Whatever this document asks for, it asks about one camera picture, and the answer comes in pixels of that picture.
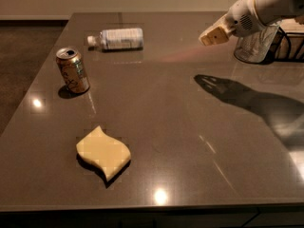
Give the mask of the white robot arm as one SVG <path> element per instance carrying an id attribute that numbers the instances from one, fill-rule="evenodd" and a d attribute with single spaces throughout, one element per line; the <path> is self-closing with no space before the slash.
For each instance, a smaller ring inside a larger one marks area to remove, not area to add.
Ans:
<path id="1" fill-rule="evenodd" d="M 223 44 L 234 35 L 246 37 L 275 22 L 304 14 L 304 0 L 237 0 L 199 36 L 205 46 Z"/>

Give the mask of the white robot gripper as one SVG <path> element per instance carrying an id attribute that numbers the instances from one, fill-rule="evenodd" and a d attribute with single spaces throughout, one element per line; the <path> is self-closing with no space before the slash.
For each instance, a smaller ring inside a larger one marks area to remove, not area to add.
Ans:
<path id="1" fill-rule="evenodd" d="M 199 36 L 199 41 L 204 46 L 219 45 L 228 42 L 232 34 L 246 37 L 264 29 L 257 15 L 256 1 L 237 0 L 226 15 Z"/>

